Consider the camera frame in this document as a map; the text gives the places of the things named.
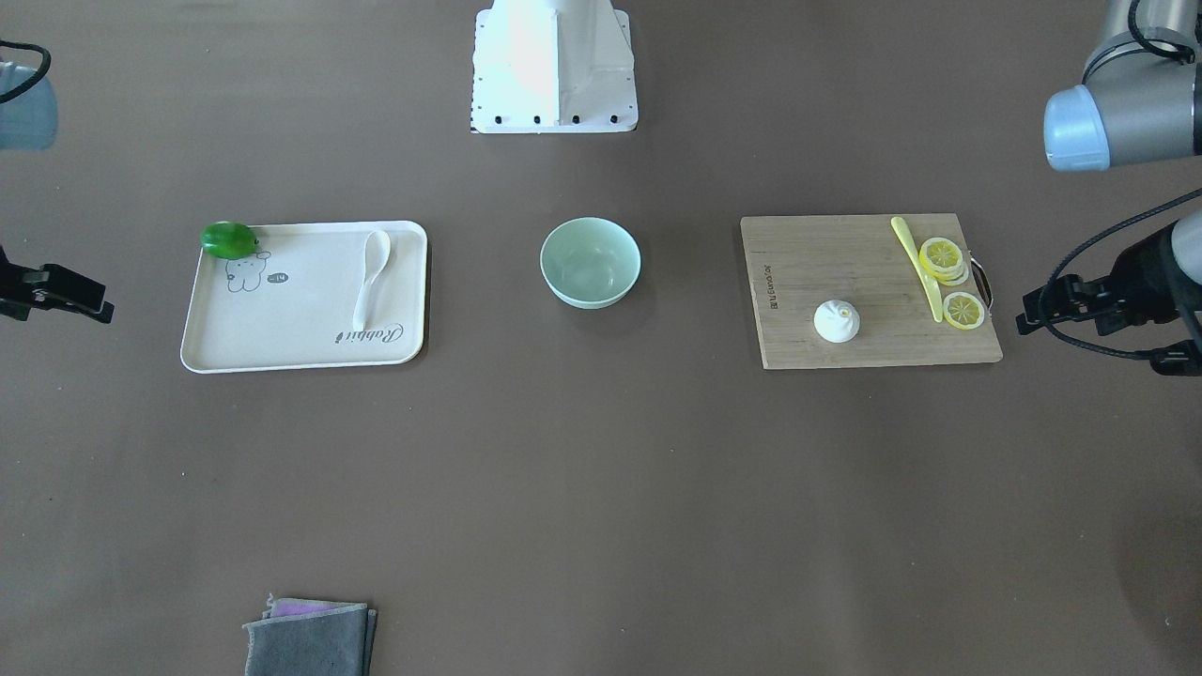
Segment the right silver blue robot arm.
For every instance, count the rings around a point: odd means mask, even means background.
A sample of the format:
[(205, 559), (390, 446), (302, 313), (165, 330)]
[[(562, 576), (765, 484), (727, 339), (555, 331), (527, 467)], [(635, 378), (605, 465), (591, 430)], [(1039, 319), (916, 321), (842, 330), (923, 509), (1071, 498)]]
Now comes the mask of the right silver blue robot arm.
[[(56, 95), (48, 78), (53, 61), (47, 48), (4, 41), (4, 51), (38, 57), (35, 66), (4, 59), (1, 63), (1, 148), (40, 152), (56, 140)], [(65, 312), (108, 325), (115, 306), (105, 300), (106, 286), (56, 263), (26, 267), (1, 250), (1, 314), (25, 322), (32, 312)]]

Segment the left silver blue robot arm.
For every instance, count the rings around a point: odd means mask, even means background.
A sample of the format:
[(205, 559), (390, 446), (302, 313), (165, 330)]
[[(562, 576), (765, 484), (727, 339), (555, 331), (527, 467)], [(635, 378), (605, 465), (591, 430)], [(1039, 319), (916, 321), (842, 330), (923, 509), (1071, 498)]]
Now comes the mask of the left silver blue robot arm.
[[(1060, 172), (1196, 158), (1201, 152), (1200, 4), (1111, 1), (1078, 85), (1048, 99), (1046, 158)], [(1161, 376), (1198, 376), (1201, 218), (1170, 223), (1115, 257), (1096, 281), (1057, 265), (1023, 300), (1022, 336), (1091, 321), (1099, 336), (1182, 320), (1185, 340), (1124, 351), (1076, 338), (1089, 351), (1149, 363)]]

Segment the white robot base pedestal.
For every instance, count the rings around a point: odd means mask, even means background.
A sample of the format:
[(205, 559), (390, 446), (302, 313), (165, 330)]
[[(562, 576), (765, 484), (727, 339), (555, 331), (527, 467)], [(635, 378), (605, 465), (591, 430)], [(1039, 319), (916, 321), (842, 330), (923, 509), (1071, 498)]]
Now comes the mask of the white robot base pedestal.
[(639, 124), (630, 17), (609, 1), (494, 1), (475, 16), (472, 65), (474, 134)]

